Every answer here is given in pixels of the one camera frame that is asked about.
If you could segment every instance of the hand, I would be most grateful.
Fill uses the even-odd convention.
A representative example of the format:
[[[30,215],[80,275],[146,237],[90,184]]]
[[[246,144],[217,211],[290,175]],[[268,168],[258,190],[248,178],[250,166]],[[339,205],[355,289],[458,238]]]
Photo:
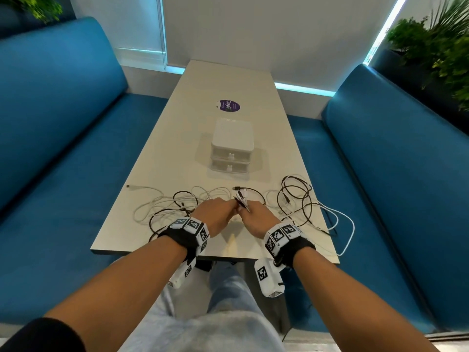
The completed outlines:
[[[191,217],[201,220],[208,227],[210,237],[218,235],[237,214],[238,202],[235,199],[228,201],[222,198],[210,199],[202,202],[192,213]]]
[[[254,237],[263,239],[268,230],[280,223],[280,220],[260,201],[248,200],[248,207],[250,213],[244,207],[238,207],[238,214]]]

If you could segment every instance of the white table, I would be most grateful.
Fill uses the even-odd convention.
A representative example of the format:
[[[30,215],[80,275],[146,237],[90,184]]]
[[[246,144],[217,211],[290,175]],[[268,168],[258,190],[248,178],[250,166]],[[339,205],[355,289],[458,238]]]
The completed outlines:
[[[221,111],[220,100],[239,104],[236,112]],[[218,118],[250,121],[255,150],[248,175],[215,172],[208,168],[215,122]],[[279,189],[284,176],[299,174],[309,182],[277,89],[268,72],[192,60],[151,132],[130,172],[126,185],[161,189],[165,195],[190,190],[245,186],[261,193]],[[148,242],[148,225],[132,219],[135,208],[157,196],[151,189],[130,191],[123,186],[106,221],[91,246],[95,253],[128,253]],[[326,229],[320,209],[313,207],[311,220]],[[317,250],[339,263],[331,237],[305,225],[302,230]],[[244,228],[240,218],[209,240],[206,256],[218,259],[259,259],[269,256],[261,240]]]

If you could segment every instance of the forearm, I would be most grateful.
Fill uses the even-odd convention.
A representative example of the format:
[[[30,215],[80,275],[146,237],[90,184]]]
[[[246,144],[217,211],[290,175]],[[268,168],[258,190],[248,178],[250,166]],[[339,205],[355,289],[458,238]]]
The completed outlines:
[[[186,254],[162,236],[109,266],[45,316],[73,328],[88,352],[117,351]]]
[[[437,351],[380,297],[314,249],[300,250],[293,266],[341,351]]]

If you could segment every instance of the white drawer organizer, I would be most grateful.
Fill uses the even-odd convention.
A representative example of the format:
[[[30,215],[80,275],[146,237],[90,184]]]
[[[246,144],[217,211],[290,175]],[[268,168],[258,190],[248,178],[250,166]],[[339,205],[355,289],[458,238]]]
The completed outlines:
[[[218,119],[212,140],[211,169],[228,173],[247,173],[254,150],[252,124]]]

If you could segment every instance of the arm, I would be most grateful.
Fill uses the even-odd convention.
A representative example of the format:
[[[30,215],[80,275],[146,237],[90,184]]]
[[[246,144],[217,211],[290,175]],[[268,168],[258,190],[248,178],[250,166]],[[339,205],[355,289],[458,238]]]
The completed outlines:
[[[213,237],[226,227],[236,206],[235,200],[208,200],[192,216],[204,222]],[[186,254],[184,247],[167,236],[153,240],[106,268],[45,317],[70,326],[87,352],[117,351]]]
[[[238,212],[249,232],[263,238],[279,220],[259,201],[248,204],[251,213]],[[378,295],[314,249],[299,250],[293,268],[341,351],[437,351]]]

